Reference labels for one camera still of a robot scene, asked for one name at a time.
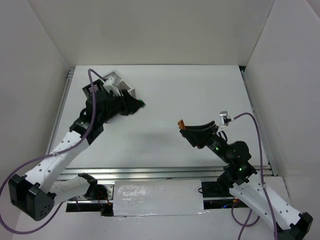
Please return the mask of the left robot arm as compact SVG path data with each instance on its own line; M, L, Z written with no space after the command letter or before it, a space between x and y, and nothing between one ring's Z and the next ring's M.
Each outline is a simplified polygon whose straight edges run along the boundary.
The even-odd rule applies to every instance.
M143 108L141 99L127 90L119 95L97 91L85 102L79 117L69 127L60 143L33 169L24 175L14 174L8 180L11 203L35 221L44 219L54 205L77 195L90 197L98 181L87 173L57 183L66 167L103 132L103 125L117 115L129 116Z

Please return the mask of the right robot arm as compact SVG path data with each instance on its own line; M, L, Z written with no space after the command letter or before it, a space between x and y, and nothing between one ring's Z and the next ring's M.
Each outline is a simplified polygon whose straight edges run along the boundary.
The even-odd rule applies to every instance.
M226 163L216 181L221 193L241 200L275 231L279 240L302 240L306 236L312 216L292 207L267 185L263 174L249 163L252 156L244 141L227 143L226 135L220 133L214 121L186 126L180 120L178 126L181 135L194 148L207 147Z

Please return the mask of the tan lego plate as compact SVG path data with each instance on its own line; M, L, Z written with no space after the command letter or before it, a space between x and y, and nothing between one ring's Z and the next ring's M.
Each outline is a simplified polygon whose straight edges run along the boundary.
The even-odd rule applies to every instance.
M177 122L177 125L178 125L180 130L185 130L186 129L185 123L184 123L184 121L182 119Z

